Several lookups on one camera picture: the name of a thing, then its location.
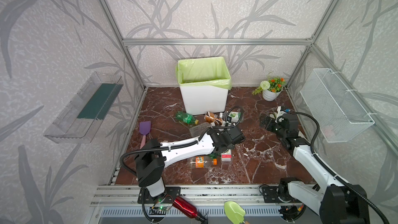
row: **white flower pot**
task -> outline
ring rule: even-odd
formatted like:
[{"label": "white flower pot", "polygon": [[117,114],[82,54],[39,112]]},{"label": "white flower pot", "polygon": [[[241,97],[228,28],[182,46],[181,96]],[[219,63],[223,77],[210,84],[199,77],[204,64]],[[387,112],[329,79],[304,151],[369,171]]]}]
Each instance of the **white flower pot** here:
[{"label": "white flower pot", "polygon": [[268,90],[263,90],[263,98],[266,101],[273,101],[274,99],[276,99],[276,97],[278,97],[278,95],[282,92],[282,90],[280,92],[277,93],[273,93],[271,91]]}]

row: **spatula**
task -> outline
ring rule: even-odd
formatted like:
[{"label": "spatula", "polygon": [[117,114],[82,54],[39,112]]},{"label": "spatula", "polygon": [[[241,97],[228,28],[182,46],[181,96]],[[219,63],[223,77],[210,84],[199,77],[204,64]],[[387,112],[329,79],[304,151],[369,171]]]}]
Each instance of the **spatula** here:
[{"label": "spatula", "polygon": [[150,131],[150,121],[140,122],[140,133],[142,136],[142,141],[140,145],[140,149],[145,145],[145,141],[147,140],[147,134]]},{"label": "spatula", "polygon": [[244,216],[246,212],[238,203],[233,201],[224,203],[224,211],[228,219],[232,221],[233,224],[250,224],[248,221],[245,221]]}]

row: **brown marble surface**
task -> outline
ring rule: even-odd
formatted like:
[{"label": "brown marble surface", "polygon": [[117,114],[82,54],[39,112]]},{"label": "brown marble surface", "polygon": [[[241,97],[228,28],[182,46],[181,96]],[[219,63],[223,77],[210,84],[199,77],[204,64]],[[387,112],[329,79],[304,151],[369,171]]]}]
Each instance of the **brown marble surface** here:
[{"label": "brown marble surface", "polygon": [[[268,183],[278,184],[281,177],[298,177],[305,183],[314,180],[305,168],[281,146],[275,134],[259,127],[261,113],[276,112],[279,105],[292,107],[285,91],[274,101],[265,101],[261,94],[251,95],[254,87],[233,87],[228,94],[226,110],[232,106],[242,106],[244,120],[240,125],[246,141],[232,150],[232,162],[223,163],[209,169],[187,167],[182,160],[167,167],[163,172],[165,184],[223,184],[223,183]],[[138,149],[142,140],[138,124],[151,121],[151,131],[147,136],[159,142],[179,141],[190,138],[189,127],[174,119],[176,111],[184,111],[179,87],[151,87],[143,102],[137,125],[132,134],[127,151]],[[196,116],[200,123],[204,115]],[[135,168],[133,158],[126,164]],[[121,168],[116,180],[119,185],[138,184],[136,178]]]}]

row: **leaf pattern wallpaper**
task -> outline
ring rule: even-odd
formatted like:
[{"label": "leaf pattern wallpaper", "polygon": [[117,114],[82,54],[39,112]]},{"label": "leaf pattern wallpaper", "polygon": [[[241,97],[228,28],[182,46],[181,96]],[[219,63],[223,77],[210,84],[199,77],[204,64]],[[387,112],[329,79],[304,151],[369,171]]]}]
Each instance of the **leaf pattern wallpaper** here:
[{"label": "leaf pattern wallpaper", "polygon": [[[0,223],[82,223],[111,177],[142,89],[97,0],[1,0],[0,47]],[[77,145],[45,138],[94,71],[124,82],[96,137]]]},{"label": "leaf pattern wallpaper", "polygon": [[[342,0],[317,45],[398,134],[398,0]],[[300,111],[309,112],[300,89],[313,68],[323,67],[310,55],[290,93]],[[309,135],[314,133],[305,121]],[[360,183],[391,223],[398,218],[397,157],[369,128],[346,143],[319,137],[319,154],[351,183]],[[372,223],[381,223],[371,211]]]},{"label": "leaf pattern wallpaper", "polygon": [[[124,38],[308,38],[330,0],[107,0]],[[223,56],[234,85],[291,74],[303,46],[130,46],[147,85],[177,85],[185,58]]]}]

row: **trash can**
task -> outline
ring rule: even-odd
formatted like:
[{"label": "trash can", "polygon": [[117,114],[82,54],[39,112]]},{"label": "trash can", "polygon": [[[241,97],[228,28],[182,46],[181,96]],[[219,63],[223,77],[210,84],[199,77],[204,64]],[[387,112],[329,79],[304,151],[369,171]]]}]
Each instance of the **trash can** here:
[{"label": "trash can", "polygon": [[179,60],[176,76],[187,113],[225,111],[232,82],[224,57]]}]

